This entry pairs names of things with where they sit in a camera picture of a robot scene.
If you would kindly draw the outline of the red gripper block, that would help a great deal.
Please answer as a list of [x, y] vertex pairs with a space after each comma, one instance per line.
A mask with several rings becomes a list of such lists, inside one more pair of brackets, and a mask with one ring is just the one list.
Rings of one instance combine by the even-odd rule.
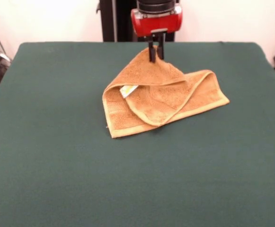
[[156, 52], [153, 46], [152, 34], [158, 34], [158, 56], [164, 59], [164, 33], [173, 33], [180, 30], [182, 25], [183, 10], [181, 6], [175, 6], [170, 12], [162, 14], [144, 14], [138, 9], [131, 10], [133, 30], [138, 37], [147, 36], [149, 48], [149, 60], [156, 61]]

